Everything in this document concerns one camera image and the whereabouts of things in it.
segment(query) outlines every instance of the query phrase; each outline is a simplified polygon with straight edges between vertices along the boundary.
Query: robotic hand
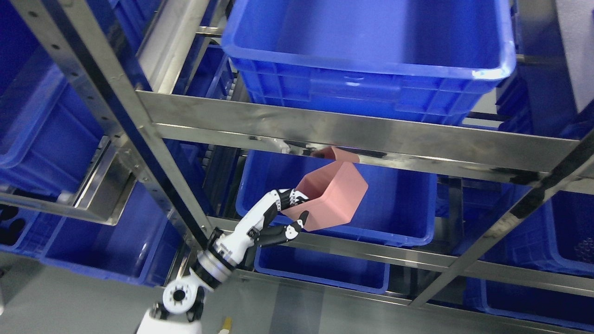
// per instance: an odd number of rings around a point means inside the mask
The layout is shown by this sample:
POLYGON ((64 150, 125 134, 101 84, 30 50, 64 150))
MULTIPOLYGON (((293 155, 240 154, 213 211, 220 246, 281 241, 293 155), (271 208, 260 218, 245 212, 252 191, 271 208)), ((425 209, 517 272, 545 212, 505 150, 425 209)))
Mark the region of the robotic hand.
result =
POLYGON ((191 266, 189 275, 167 284, 163 302, 155 303, 145 312, 137 334, 201 334, 200 317, 206 292, 214 291, 226 281, 253 245, 277 245, 295 239, 305 225, 308 211, 301 213, 290 225, 269 224, 279 211, 308 200, 295 189, 273 190, 256 203, 231 234, 224 235, 215 229, 207 248, 198 254, 198 260, 191 266), (168 320, 171 314, 184 313, 187 322, 168 320))

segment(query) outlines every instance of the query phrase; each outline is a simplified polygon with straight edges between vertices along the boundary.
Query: blue bin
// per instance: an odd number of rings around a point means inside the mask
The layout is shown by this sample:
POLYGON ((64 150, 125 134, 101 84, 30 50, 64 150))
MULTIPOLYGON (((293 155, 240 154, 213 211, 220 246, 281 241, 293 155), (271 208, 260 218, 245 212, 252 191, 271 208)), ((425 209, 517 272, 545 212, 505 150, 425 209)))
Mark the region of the blue bin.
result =
POLYGON ((384 293, 390 279, 387 263, 285 246, 258 248, 254 267, 269 275, 372 294, 384 293))
POLYGON ((516 64, 507 0, 237 0, 222 46, 255 103, 437 124, 516 64))
POLYGON ((0 182, 53 196, 78 189, 103 130, 41 47, 3 92, 0 119, 0 182))
MULTIPOLYGON (((110 3, 138 49, 160 1, 110 3)), ((0 28, 11 32, 0 37, 0 183, 74 193, 103 130, 9 1, 0 0, 0 12, 0 28)))
POLYGON ((99 279, 162 285, 182 242, 161 208, 137 184, 115 226, 63 218, 41 262, 99 279))
MULTIPOLYGON (((511 206, 527 187, 506 185, 511 206)), ((483 259, 549 272, 594 277, 594 225, 591 223, 594 196, 561 191, 513 229, 483 259)), ((465 225, 466 238, 455 254, 464 252, 486 230, 479 218, 465 225)))
POLYGON ((14 211, 11 215, 14 215, 14 217, 0 220, 0 235, 2 235, 0 251, 29 257, 39 257, 58 225, 60 217, 16 207, 0 208, 0 213, 7 212, 8 210, 14 211), (10 232, 11 225, 22 226, 20 232, 14 234, 14 239, 9 237, 9 235, 12 235, 10 232))
MULTIPOLYGON (((244 216, 268 191, 294 188, 301 178, 330 160, 250 151, 236 202, 244 216)), ((369 185, 352 221, 316 231, 334 237, 391 246, 425 245, 433 239, 437 176, 393 168, 356 165, 369 185)), ((276 223, 291 220, 278 215, 276 223)))
POLYGON ((233 79, 229 57, 219 45, 210 45, 186 95, 224 100, 229 95, 233 79))
POLYGON ((469 278, 464 305, 496 316, 594 332, 591 297, 469 278))

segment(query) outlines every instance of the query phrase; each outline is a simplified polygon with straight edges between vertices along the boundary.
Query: stainless steel shelf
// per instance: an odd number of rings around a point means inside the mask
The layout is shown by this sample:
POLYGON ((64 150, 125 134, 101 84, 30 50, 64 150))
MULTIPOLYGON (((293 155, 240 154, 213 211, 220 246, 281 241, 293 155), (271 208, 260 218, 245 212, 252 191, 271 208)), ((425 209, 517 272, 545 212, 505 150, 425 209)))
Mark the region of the stainless steel shelf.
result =
POLYGON ((118 149, 104 137, 87 176, 76 194, 61 194, 57 201, 0 191, 0 203, 68 216, 104 225, 116 225, 132 193, 135 177, 120 161, 118 149))
MULTIPOLYGON (((557 191, 594 194, 594 168, 591 167, 594 132, 576 141, 256 105, 237 102, 246 96, 241 81, 236 86, 235 101, 172 95, 169 93, 195 34, 220 34, 218 29, 200 27, 200 11, 206 7, 204 1, 182 4, 168 0, 164 3, 139 53, 142 70, 137 62, 131 61, 129 49, 122 46, 123 35, 115 17, 110 18, 111 30, 106 37, 84 1, 11 2, 94 112, 117 147, 122 163, 151 190, 171 220, 177 222, 179 230, 186 233, 186 241, 192 249, 198 245, 204 247, 206 234, 214 227, 230 231, 235 222, 204 213, 163 139, 293 155, 310 155, 314 150, 334 145, 356 152, 362 163, 526 184, 532 186, 532 190, 498 217, 460 257, 303 234, 287 247, 441 273, 413 300, 324 289, 465 319, 493 317, 426 303, 458 276, 594 297, 594 279, 478 261, 557 191), (149 87, 158 93, 147 92, 149 87)), ((171 276, 184 271, 189 261, 185 254, 184 250, 179 252, 171 276)), ((253 272, 239 271, 238 275, 314 286, 253 272)), ((532 332, 579 333, 522 320, 498 321, 529 328, 532 332)))

